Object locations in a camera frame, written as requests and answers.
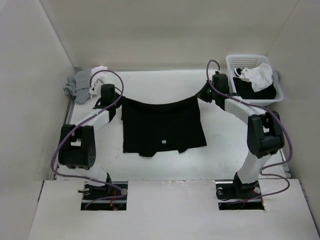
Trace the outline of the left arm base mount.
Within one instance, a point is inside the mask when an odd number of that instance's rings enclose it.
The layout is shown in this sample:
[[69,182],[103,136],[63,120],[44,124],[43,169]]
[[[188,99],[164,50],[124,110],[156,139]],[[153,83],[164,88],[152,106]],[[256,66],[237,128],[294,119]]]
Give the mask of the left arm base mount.
[[122,195],[121,191],[111,186],[93,186],[87,182],[83,190],[78,190],[82,194],[80,205],[81,211],[126,211],[127,195]]

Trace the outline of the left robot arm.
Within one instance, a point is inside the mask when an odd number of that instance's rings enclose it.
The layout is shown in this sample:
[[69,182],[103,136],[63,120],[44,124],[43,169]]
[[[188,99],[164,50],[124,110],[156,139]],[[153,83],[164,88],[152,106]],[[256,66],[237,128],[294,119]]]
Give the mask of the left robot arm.
[[60,176],[86,180],[95,186],[96,195],[103,200],[112,195],[112,180],[96,163],[96,134],[113,120],[120,98],[114,84],[103,84],[92,111],[75,124],[64,124],[60,132],[62,146],[58,151],[58,163],[72,171]]

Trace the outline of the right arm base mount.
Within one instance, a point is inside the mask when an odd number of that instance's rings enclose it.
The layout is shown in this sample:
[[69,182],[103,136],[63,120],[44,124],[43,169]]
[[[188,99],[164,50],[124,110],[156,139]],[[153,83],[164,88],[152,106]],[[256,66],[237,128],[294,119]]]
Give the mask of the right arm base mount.
[[218,182],[216,186],[216,197],[219,210],[264,210],[262,198],[252,199],[261,196],[260,185],[248,189],[236,191],[231,182]]

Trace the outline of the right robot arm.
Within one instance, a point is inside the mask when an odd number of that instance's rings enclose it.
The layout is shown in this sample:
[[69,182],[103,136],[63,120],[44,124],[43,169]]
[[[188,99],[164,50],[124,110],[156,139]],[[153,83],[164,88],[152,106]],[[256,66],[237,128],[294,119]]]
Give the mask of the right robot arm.
[[258,196],[260,170],[271,156],[285,143],[283,131],[276,112],[250,106],[236,93],[230,92],[228,77],[215,72],[212,79],[197,93],[197,98],[215,102],[222,110],[247,125],[246,144],[248,153],[242,167],[235,173],[232,183],[218,183],[216,195],[219,200],[245,200]]

